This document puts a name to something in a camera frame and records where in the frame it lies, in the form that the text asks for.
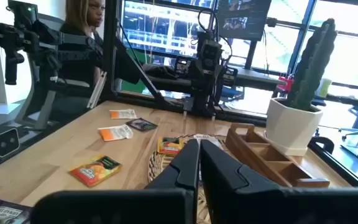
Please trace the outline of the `dark computer monitor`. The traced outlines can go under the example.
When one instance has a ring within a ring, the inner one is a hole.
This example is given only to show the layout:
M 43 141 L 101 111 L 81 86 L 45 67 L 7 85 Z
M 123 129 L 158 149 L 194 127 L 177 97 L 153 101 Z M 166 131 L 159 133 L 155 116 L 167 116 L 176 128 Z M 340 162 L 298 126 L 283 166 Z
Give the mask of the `dark computer monitor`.
M 272 0 L 219 0 L 219 34 L 230 39 L 260 41 Z

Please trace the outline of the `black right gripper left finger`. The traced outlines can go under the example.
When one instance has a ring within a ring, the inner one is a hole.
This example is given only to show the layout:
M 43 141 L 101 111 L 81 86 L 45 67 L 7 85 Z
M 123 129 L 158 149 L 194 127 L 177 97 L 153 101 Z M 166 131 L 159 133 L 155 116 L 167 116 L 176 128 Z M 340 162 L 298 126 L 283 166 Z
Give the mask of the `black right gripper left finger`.
M 144 189 L 54 192 L 35 204 L 31 224 L 196 224 L 199 158 L 193 139 Z

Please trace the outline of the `white rods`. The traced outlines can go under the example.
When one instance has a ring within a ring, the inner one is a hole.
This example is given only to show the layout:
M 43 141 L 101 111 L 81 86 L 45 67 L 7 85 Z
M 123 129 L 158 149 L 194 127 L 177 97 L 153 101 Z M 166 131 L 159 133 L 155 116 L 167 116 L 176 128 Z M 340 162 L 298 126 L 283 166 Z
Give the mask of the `white rods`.
M 105 82 L 106 82 L 106 76 L 107 76 L 107 72 L 102 72 L 99 76 L 98 82 L 96 83 L 96 86 L 93 90 L 93 93 L 91 95 L 91 98 L 89 99 L 89 102 L 87 104 L 87 109 L 93 109 L 100 98 L 100 95 L 102 93 L 102 90 L 104 88 Z

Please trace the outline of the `pale green cup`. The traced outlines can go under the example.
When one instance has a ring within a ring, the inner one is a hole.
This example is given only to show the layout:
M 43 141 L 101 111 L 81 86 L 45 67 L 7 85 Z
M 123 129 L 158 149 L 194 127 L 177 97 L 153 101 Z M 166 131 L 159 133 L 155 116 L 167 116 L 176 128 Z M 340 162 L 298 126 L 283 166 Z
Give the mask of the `pale green cup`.
M 332 84 L 332 80 L 328 78 L 322 78 L 319 84 L 318 89 L 316 90 L 315 95 L 318 97 L 325 98 L 328 94 L 328 90 L 330 85 Z

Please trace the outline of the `small red object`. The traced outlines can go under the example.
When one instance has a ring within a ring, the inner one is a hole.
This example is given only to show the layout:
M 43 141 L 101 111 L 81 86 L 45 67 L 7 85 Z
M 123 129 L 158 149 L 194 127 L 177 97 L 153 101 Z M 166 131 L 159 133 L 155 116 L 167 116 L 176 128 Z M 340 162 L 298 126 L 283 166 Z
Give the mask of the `small red object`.
M 293 84 L 294 81 L 294 76 L 291 75 L 286 75 L 284 77 L 279 77 L 279 80 L 285 82 L 284 84 L 280 84 L 277 85 L 277 88 L 281 91 L 286 91 L 289 92 L 291 90 L 291 86 Z

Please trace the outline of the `black clamp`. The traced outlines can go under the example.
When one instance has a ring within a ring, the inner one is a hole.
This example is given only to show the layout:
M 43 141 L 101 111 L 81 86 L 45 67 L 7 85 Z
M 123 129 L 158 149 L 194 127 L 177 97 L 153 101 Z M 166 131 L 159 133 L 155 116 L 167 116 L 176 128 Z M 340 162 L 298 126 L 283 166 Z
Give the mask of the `black clamp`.
M 334 150 L 334 143 L 329 138 L 315 136 L 311 138 L 308 147 L 312 151 L 322 151 L 332 154 Z

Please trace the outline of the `round woven straw placemat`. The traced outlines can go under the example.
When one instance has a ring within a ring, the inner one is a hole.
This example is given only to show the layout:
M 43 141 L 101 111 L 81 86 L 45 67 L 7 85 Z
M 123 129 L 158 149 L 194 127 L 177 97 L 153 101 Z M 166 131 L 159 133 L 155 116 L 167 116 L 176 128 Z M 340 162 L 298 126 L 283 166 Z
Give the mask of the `round woven straw placemat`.
M 190 139 L 194 139 L 193 136 L 195 134 L 187 134 L 178 136 L 178 138 L 183 139 L 184 144 L 186 144 Z M 214 136 L 218 139 L 221 146 L 223 147 L 223 151 L 228 151 L 226 147 L 226 137 L 223 135 L 210 135 Z M 154 151 L 149 157 L 148 164 L 148 180 L 149 183 L 153 181 L 165 168 L 169 165 L 169 163 L 173 160 L 174 156 L 168 154 L 161 154 L 157 151 Z M 211 218 L 209 215 L 208 204 L 206 201 L 206 196 L 203 189 L 202 181 L 199 181 L 198 188 L 198 205 L 197 205 L 197 224 L 211 224 Z

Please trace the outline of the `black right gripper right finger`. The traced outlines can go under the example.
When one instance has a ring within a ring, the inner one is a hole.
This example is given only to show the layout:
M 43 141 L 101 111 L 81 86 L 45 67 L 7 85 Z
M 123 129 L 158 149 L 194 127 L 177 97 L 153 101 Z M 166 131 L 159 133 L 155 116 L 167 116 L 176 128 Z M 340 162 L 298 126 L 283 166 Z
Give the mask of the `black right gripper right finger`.
M 358 224 L 358 188 L 281 187 L 202 140 L 212 224 Z

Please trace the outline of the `dark office desk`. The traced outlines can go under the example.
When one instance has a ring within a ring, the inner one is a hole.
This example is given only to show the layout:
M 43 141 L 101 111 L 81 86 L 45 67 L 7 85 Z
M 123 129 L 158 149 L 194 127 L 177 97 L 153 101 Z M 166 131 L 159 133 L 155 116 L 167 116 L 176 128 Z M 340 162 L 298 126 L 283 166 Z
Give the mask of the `dark office desk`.
M 268 77 L 262 73 L 246 70 L 241 67 L 232 67 L 238 69 L 238 75 L 234 86 L 259 88 L 262 90 L 274 91 L 276 86 L 283 82 Z M 189 66 L 184 66 L 178 70 L 165 65 L 144 64 L 143 72 L 158 90 L 169 90 L 183 93 L 191 92 L 191 82 L 188 78 Z

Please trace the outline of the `person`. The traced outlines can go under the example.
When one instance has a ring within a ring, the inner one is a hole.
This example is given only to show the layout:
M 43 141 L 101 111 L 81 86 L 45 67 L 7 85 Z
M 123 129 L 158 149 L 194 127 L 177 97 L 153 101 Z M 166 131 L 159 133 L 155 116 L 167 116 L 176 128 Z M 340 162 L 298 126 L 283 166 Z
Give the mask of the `person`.
M 87 36 L 102 46 L 103 40 L 97 32 L 104 18 L 105 0 L 66 0 L 65 22 L 60 32 Z M 100 69 L 90 61 L 66 61 L 60 70 L 61 76 L 94 86 Z

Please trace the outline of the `orange Ahmad mango tea packet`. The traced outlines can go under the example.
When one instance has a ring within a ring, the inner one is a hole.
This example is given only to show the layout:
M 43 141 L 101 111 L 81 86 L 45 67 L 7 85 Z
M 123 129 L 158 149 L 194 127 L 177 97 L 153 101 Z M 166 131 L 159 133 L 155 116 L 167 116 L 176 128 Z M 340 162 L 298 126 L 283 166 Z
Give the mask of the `orange Ahmad mango tea packet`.
M 157 152 L 161 154 L 177 155 L 184 146 L 181 138 L 160 137 L 157 143 Z
M 93 187 L 118 173 L 122 164 L 103 154 L 69 171 L 69 174 L 87 187 Z

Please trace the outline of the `white plant pot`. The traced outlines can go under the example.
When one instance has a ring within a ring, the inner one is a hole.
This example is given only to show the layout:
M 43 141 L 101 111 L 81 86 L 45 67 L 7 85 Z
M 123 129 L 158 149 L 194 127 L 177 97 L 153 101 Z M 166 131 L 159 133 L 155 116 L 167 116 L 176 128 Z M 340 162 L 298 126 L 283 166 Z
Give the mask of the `white plant pot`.
M 267 110 L 265 137 L 286 156 L 303 157 L 318 128 L 323 111 L 316 106 L 298 110 L 284 105 L 285 98 L 272 98 Z

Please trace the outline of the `green cactus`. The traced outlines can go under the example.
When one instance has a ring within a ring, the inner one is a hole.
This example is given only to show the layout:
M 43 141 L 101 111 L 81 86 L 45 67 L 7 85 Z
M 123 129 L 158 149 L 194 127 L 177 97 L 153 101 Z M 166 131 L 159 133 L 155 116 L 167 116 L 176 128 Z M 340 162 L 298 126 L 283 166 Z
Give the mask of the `green cactus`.
M 303 111 L 312 110 L 311 101 L 329 63 L 336 37 L 333 18 L 324 21 L 321 27 L 313 32 L 295 72 L 294 82 L 285 101 L 286 106 Z

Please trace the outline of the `large computer monitor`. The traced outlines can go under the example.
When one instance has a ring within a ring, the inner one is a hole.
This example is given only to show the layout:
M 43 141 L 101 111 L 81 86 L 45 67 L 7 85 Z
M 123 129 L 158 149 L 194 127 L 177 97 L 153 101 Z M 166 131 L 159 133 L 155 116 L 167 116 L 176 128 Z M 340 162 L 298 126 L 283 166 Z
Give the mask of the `large computer monitor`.
M 151 55 L 196 55 L 200 24 L 215 0 L 124 0 L 123 28 L 133 47 Z

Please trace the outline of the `dark blue Ahmad tea packet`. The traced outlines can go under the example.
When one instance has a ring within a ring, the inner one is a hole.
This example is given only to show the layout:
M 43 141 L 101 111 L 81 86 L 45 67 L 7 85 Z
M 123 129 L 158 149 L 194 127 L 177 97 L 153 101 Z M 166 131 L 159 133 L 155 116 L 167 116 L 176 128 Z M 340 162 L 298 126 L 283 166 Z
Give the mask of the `dark blue Ahmad tea packet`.
M 150 130 L 156 129 L 158 127 L 156 124 L 146 121 L 143 118 L 138 118 L 138 119 L 134 119 L 132 121 L 128 121 L 126 124 L 134 129 L 136 129 L 138 131 L 142 131 L 142 132 L 150 131 Z
M 0 224 L 29 224 L 32 207 L 0 199 Z

